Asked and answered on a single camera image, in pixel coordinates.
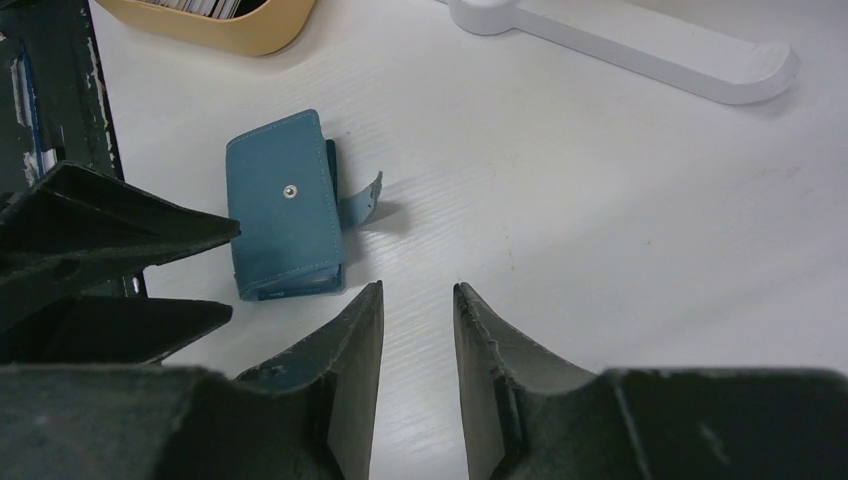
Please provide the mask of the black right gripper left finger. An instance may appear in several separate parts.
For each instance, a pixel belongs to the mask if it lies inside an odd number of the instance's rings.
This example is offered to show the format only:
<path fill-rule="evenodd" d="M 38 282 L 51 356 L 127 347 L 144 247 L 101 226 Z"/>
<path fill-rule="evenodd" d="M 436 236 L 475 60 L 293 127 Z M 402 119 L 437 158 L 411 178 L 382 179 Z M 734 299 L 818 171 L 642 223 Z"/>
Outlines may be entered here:
<path fill-rule="evenodd" d="M 3 367 L 1 475 L 365 479 L 383 331 L 377 281 L 232 379 L 199 367 Z"/>

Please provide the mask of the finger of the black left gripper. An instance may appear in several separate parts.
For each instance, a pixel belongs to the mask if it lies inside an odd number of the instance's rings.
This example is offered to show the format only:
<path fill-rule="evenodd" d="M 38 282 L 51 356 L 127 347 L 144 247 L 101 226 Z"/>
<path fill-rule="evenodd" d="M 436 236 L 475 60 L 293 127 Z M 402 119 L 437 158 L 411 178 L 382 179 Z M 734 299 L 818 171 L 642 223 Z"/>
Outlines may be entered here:
<path fill-rule="evenodd" d="M 159 363 L 231 320 L 205 300 L 81 296 L 1 331 L 1 363 Z"/>
<path fill-rule="evenodd" d="M 229 243 L 238 221 L 64 162 L 1 212 L 1 328 L 105 281 Z"/>

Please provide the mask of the yellow box of cards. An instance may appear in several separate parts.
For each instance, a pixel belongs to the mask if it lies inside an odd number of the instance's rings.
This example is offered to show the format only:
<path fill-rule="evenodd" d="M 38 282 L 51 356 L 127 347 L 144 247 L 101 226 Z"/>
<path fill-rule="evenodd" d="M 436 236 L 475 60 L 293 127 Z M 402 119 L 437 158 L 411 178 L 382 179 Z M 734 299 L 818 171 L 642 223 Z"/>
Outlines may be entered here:
<path fill-rule="evenodd" d="M 313 1 L 244 1 L 230 19 L 216 19 L 146 1 L 101 1 L 124 24 L 156 35 L 244 56 L 263 56 L 300 34 Z"/>

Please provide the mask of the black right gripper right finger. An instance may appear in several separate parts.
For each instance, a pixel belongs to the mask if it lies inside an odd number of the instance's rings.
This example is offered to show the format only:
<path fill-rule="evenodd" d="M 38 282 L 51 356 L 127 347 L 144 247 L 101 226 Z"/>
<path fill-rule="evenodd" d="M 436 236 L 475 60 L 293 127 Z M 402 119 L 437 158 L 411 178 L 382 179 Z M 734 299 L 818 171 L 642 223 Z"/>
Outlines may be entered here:
<path fill-rule="evenodd" d="M 843 479 L 847 380 L 805 368 L 610 368 L 546 349 L 453 289 L 473 479 Z"/>

